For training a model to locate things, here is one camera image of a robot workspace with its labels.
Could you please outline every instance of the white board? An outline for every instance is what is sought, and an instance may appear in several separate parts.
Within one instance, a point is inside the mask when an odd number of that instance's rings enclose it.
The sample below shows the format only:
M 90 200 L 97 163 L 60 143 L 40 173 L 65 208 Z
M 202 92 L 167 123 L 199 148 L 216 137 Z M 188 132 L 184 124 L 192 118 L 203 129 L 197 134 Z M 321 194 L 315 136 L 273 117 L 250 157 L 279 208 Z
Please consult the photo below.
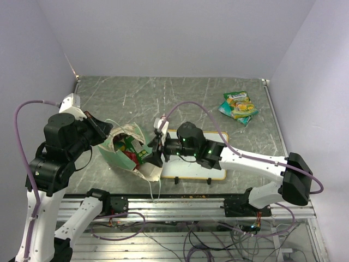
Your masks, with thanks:
M 176 131 L 169 131 L 171 138 L 177 138 Z M 203 132 L 204 136 L 213 141 L 223 142 L 217 132 Z M 228 135 L 223 133 L 224 138 L 228 141 Z M 183 157 L 188 161 L 195 161 L 195 157 Z M 170 156 L 170 161 L 165 162 L 164 156 L 162 156 L 164 162 L 163 172 L 161 177 L 165 178 L 189 178 L 189 179 L 209 179 L 223 180 L 226 176 L 225 170 L 206 169 L 197 163 L 188 163 L 181 160 L 178 156 Z

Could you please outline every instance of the wall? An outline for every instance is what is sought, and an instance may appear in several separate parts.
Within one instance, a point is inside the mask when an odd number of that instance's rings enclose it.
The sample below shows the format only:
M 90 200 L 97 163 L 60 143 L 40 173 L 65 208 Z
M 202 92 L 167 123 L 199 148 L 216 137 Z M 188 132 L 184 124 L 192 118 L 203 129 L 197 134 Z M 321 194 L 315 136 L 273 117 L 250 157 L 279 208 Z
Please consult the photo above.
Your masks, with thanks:
M 270 79 L 315 0 L 38 0 L 80 75 Z
M 26 172 L 15 143 L 13 112 L 29 99 L 61 101 L 75 75 L 35 0 L 0 1 L 0 261 L 19 250 L 27 212 Z M 43 127 L 57 109 L 29 105 L 19 127 L 28 159 L 44 140 Z
M 288 150 L 324 183 L 312 201 L 332 261 L 349 256 L 348 14 L 346 0 L 317 0 L 270 81 Z

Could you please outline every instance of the stack of snack bags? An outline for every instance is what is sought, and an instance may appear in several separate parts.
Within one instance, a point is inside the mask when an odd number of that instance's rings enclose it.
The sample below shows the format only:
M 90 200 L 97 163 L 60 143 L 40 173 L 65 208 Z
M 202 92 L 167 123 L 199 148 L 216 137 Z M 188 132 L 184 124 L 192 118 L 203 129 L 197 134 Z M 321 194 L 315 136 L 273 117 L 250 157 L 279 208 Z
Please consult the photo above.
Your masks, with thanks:
M 218 110 L 245 126 L 250 122 L 253 115 L 258 113 L 246 91 L 225 93 L 224 98 L 225 101 L 219 106 Z

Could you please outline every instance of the gray marble table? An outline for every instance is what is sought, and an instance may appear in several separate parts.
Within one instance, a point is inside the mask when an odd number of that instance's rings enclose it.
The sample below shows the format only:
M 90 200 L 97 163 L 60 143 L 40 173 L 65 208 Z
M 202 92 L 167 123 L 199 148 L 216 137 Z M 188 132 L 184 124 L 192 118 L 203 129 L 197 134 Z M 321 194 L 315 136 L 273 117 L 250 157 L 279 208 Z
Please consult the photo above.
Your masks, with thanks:
M 246 90 L 259 109 L 245 127 L 243 124 L 224 116 L 218 106 L 224 101 L 223 94 Z M 278 129 L 269 105 L 268 96 L 259 79 L 238 78 L 150 78 L 150 77 L 81 77 L 77 94 L 81 97 L 82 110 L 88 110 L 100 120 L 111 118 L 119 124 L 136 122 L 149 135 L 153 135 L 156 117 L 168 112 L 177 103 L 192 100 L 203 104 L 227 132 L 230 144 L 255 153 L 272 156 L 284 155 Z M 210 119 L 195 105 L 183 105 L 170 117 L 170 128 L 176 129 L 190 121 L 204 131 L 215 131 Z M 89 152 L 85 152 L 76 166 L 85 165 Z M 269 181 L 249 174 L 230 170 L 221 181 L 161 180 L 161 192 L 167 194 L 209 194 L 243 193 L 249 187 L 258 187 Z M 149 193 L 147 181 L 122 170 L 111 168 L 99 150 L 94 148 L 88 167 L 72 175 L 67 193 L 85 194 L 90 188 L 100 188 L 111 193 Z M 152 182 L 154 195 L 159 184 Z

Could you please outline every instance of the yellow border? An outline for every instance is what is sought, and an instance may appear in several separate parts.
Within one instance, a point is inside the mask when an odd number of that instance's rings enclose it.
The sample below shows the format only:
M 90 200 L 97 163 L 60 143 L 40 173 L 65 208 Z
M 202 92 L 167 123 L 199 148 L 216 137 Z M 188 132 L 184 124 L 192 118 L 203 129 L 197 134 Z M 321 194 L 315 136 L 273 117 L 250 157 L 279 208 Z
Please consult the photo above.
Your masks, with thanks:
M 168 131 L 175 132 L 177 130 L 169 129 Z M 203 133 L 204 134 L 205 133 L 218 134 L 217 131 L 204 131 Z M 225 134 L 227 136 L 227 142 L 229 142 L 229 135 L 226 132 L 222 132 L 222 134 Z M 226 178 L 226 176 L 227 176 L 227 170 L 225 170 L 223 178 L 212 178 L 212 180 L 224 180 Z M 162 177 L 162 178 L 176 178 L 176 177 L 175 176 L 165 176 L 165 177 Z M 208 178 L 180 177 L 179 179 L 201 179 L 201 180 L 207 180 Z

